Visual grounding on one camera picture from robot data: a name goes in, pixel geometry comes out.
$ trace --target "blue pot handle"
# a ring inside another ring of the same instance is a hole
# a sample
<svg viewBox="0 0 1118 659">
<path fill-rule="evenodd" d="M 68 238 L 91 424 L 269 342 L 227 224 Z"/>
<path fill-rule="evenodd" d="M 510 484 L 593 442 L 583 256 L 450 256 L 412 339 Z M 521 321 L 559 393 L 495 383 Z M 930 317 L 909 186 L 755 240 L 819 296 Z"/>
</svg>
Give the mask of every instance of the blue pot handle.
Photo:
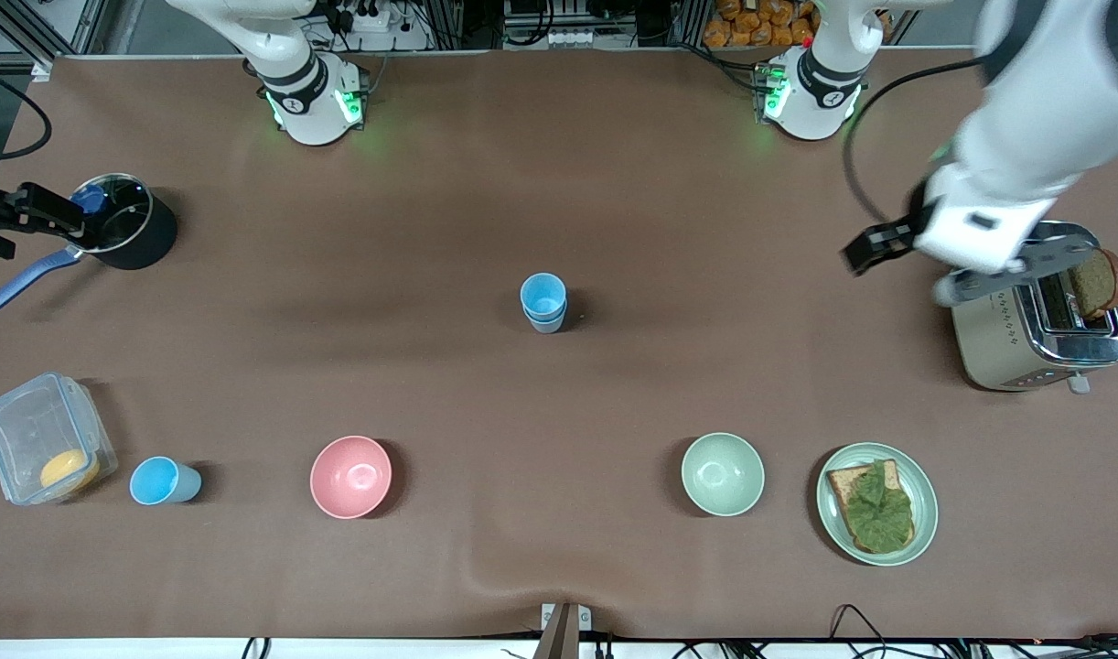
<svg viewBox="0 0 1118 659">
<path fill-rule="evenodd" d="M 82 257 L 83 250 L 67 245 L 65 250 L 59 250 L 56 254 L 45 255 L 45 257 L 31 263 L 27 270 L 19 272 L 13 280 L 8 281 L 0 289 L 0 309 L 10 303 L 10 300 L 15 300 L 18 293 L 23 292 L 30 284 L 36 283 L 40 276 L 60 267 L 75 265 Z"/>
</svg>

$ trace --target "toaster control panel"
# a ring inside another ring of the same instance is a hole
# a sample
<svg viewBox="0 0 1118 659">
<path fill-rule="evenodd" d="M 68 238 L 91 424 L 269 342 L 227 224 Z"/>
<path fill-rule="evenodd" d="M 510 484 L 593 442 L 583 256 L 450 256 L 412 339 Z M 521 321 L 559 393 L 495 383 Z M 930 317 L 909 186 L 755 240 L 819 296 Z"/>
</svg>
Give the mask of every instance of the toaster control panel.
<svg viewBox="0 0 1118 659">
<path fill-rule="evenodd" d="M 1024 388 L 1041 387 L 1042 385 L 1058 383 L 1058 380 L 1068 378 L 1070 378 L 1069 370 L 1062 368 L 1040 368 L 1040 370 L 1023 375 L 1022 378 L 1006 380 L 1006 383 L 1003 383 L 1003 386 Z"/>
</svg>

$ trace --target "lemon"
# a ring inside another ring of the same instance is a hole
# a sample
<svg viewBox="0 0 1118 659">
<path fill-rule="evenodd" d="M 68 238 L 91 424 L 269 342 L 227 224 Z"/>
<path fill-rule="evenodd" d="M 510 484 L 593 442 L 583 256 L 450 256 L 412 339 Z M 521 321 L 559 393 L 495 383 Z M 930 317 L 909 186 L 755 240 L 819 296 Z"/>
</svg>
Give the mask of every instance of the lemon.
<svg viewBox="0 0 1118 659">
<path fill-rule="evenodd" d="M 73 448 L 73 450 L 63 451 L 63 453 L 55 455 L 53 459 L 48 460 L 48 463 L 42 468 L 42 472 L 39 476 L 39 482 L 42 483 L 44 488 L 49 488 L 53 484 L 58 483 L 59 480 L 66 479 L 67 476 L 74 474 L 75 471 L 79 471 L 83 467 L 87 464 L 87 455 L 78 448 Z M 92 482 L 92 479 L 100 472 L 98 460 L 92 462 L 92 465 L 87 468 L 86 474 L 83 474 L 82 482 L 78 486 L 85 486 Z"/>
</svg>

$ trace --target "blue cup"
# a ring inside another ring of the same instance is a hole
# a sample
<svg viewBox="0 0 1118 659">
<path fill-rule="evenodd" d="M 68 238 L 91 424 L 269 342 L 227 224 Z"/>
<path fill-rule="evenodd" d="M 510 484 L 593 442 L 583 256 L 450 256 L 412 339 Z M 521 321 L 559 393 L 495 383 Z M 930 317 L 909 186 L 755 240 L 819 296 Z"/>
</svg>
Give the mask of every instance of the blue cup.
<svg viewBox="0 0 1118 659">
<path fill-rule="evenodd" d="M 527 314 L 527 320 L 531 321 L 531 327 L 534 327 L 537 332 L 553 335 L 555 332 L 558 332 L 559 327 L 562 326 L 563 316 L 567 316 L 567 303 L 563 303 L 562 308 L 559 309 L 559 316 L 551 318 L 551 320 L 536 320 L 530 310 L 527 308 L 522 308 L 522 313 Z"/>
<path fill-rule="evenodd" d="M 522 311 L 532 321 L 551 322 L 556 318 L 562 318 L 567 311 L 567 286 L 550 272 L 527 276 L 518 296 L 522 301 Z"/>
<path fill-rule="evenodd" d="M 196 497 L 199 490 L 199 472 L 164 455 L 141 462 L 129 481 L 129 493 L 142 506 L 181 503 Z"/>
</svg>

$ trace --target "pink bowl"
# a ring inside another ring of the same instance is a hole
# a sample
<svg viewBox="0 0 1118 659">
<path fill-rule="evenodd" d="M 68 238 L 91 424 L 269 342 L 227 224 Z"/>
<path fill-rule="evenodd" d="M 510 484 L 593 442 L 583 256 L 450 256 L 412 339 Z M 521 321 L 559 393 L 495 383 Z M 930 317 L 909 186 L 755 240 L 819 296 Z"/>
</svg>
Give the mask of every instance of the pink bowl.
<svg viewBox="0 0 1118 659">
<path fill-rule="evenodd" d="M 371 512 L 392 484 L 392 464 L 383 446 L 361 436 L 340 437 L 311 467 L 311 496 L 337 520 Z"/>
</svg>

